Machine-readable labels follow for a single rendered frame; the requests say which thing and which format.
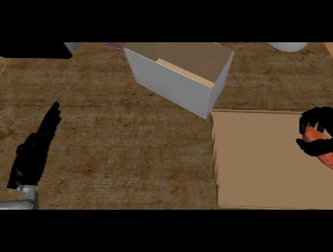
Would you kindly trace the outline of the open cardboard box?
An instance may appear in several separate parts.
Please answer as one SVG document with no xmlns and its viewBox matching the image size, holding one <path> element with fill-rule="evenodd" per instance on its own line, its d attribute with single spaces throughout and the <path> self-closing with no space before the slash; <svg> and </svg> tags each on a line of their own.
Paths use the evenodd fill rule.
<svg viewBox="0 0 333 252">
<path fill-rule="evenodd" d="M 131 42 L 124 55 L 135 82 L 207 118 L 224 87 L 233 50 L 215 42 Z"/>
</svg>

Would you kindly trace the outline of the grey object beside appliance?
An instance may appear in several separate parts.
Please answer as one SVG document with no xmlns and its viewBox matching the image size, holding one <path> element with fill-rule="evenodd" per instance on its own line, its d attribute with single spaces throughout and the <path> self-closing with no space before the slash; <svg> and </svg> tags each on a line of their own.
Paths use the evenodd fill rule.
<svg viewBox="0 0 333 252">
<path fill-rule="evenodd" d="M 76 48 L 76 42 L 63 42 L 66 49 L 69 50 L 70 54 L 73 55 L 75 53 L 75 48 Z"/>
</svg>

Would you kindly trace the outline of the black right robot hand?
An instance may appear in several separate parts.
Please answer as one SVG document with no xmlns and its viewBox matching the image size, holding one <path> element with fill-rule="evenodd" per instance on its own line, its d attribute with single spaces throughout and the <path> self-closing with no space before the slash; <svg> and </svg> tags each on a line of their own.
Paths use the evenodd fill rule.
<svg viewBox="0 0 333 252">
<path fill-rule="evenodd" d="M 333 153 L 333 107 L 313 107 L 301 113 L 298 118 L 300 134 L 304 133 L 306 126 L 316 127 L 316 131 L 319 133 L 326 132 L 331 138 L 319 139 L 310 142 L 304 142 L 303 139 L 297 139 L 295 143 L 300 149 L 312 157 Z"/>
</svg>

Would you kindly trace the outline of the black appliance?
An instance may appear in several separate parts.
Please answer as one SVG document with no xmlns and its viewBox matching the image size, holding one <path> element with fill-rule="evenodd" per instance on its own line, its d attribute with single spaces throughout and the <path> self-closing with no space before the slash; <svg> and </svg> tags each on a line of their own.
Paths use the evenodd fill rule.
<svg viewBox="0 0 333 252">
<path fill-rule="evenodd" d="M 0 42 L 4 58 L 69 59 L 72 53 L 61 42 Z"/>
</svg>

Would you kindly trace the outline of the orange sweet potato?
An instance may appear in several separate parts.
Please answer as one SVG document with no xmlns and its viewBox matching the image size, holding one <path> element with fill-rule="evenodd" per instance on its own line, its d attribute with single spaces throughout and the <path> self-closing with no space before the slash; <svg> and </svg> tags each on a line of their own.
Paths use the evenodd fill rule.
<svg viewBox="0 0 333 252">
<path fill-rule="evenodd" d="M 304 133 L 301 134 L 301 139 L 306 143 L 313 142 L 315 140 L 326 140 L 328 137 L 316 131 L 310 126 L 304 127 Z M 318 156 L 319 161 L 333 169 L 333 153 Z"/>
</svg>

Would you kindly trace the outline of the white round object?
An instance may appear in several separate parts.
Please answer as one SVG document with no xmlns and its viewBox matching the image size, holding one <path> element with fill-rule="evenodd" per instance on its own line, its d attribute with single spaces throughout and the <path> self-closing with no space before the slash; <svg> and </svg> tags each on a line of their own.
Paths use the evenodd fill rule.
<svg viewBox="0 0 333 252">
<path fill-rule="evenodd" d="M 306 47 L 306 42 L 270 42 L 269 45 L 282 52 L 297 52 Z"/>
</svg>

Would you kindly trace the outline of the tan flat tray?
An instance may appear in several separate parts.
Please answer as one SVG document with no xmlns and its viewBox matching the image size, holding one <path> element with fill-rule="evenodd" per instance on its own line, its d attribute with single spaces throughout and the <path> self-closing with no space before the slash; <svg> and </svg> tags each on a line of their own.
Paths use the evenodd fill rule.
<svg viewBox="0 0 333 252">
<path fill-rule="evenodd" d="M 294 140 L 297 112 L 215 109 L 211 138 L 223 208 L 333 210 L 333 169 Z"/>
</svg>

